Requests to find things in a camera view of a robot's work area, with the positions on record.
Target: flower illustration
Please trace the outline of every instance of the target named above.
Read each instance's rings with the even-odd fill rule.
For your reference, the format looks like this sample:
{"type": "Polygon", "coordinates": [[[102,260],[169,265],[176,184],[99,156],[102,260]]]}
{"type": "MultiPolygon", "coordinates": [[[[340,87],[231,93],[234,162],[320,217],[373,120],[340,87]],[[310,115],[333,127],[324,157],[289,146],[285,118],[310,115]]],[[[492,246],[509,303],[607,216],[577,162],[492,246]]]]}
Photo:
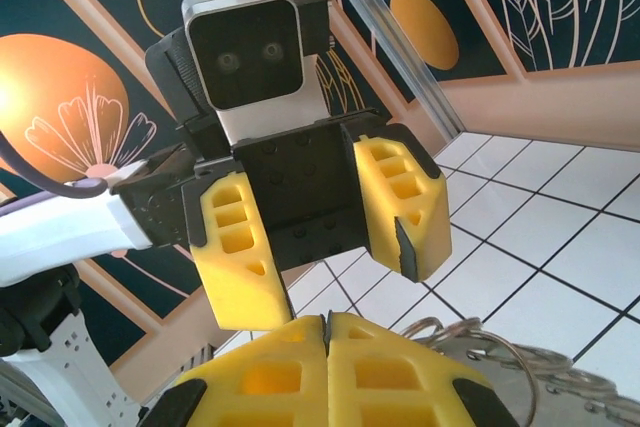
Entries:
{"type": "Polygon", "coordinates": [[[36,116],[25,137],[79,176],[106,177],[134,161],[158,130],[142,112],[127,123],[127,110],[122,101],[97,93],[95,85],[87,82],[83,95],[58,105],[57,120],[62,128],[36,116]]]}

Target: yellow foam pad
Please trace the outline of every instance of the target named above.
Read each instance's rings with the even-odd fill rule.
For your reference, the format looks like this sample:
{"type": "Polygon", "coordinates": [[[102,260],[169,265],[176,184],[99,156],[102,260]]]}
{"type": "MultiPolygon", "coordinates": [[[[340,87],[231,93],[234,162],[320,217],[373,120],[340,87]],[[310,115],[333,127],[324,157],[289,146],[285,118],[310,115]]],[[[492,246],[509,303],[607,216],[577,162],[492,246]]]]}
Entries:
{"type": "Polygon", "coordinates": [[[327,427],[327,362],[321,317],[280,329],[196,367],[178,383],[207,390],[189,427],[327,427]]]}
{"type": "Polygon", "coordinates": [[[452,382],[482,374],[353,314],[330,328],[329,426],[474,427],[452,382]]]}
{"type": "Polygon", "coordinates": [[[426,280],[451,255],[444,175],[430,178],[401,142],[362,136],[354,149],[372,257],[401,272],[398,218],[416,252],[414,280],[426,280]]]}
{"type": "Polygon", "coordinates": [[[207,234],[191,254],[221,329],[271,330],[293,317],[245,173],[216,181],[200,198],[207,234]]]}

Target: camera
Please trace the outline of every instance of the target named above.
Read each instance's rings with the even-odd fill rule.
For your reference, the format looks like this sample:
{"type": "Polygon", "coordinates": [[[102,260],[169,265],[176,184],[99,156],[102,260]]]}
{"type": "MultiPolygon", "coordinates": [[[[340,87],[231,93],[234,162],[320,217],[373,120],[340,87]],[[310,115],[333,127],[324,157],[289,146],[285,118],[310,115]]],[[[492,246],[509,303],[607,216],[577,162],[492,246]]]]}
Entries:
{"type": "Polygon", "coordinates": [[[185,35],[199,80],[231,145],[327,117],[316,56],[305,55],[303,48],[300,10],[306,5],[311,4],[183,1],[185,35]]]}

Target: white tiled floor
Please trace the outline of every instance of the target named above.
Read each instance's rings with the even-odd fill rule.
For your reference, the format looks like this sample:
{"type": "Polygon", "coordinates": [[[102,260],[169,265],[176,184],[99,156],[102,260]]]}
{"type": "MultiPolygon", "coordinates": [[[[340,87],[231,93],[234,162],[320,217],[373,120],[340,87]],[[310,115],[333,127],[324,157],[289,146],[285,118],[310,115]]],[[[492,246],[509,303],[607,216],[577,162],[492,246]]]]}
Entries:
{"type": "MultiPolygon", "coordinates": [[[[360,313],[396,332],[478,316],[640,399],[640,154],[462,134],[436,162],[450,259],[413,284],[363,249],[331,257],[291,287],[298,314],[360,313]]],[[[251,338],[238,335],[220,351],[251,338]]]]}

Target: camera lens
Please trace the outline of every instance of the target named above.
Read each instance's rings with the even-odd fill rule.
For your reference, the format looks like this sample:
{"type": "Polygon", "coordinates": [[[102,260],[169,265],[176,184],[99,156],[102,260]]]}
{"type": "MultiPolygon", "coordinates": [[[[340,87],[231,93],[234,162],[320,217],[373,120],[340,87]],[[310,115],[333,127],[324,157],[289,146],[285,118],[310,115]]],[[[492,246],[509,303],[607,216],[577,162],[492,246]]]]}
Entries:
{"type": "Polygon", "coordinates": [[[278,42],[270,42],[262,49],[262,56],[269,62],[278,62],[284,57],[282,45],[278,42]]]}
{"type": "Polygon", "coordinates": [[[233,74],[240,68],[240,59],[236,54],[225,52],[218,57],[218,68],[223,74],[233,74]]]}

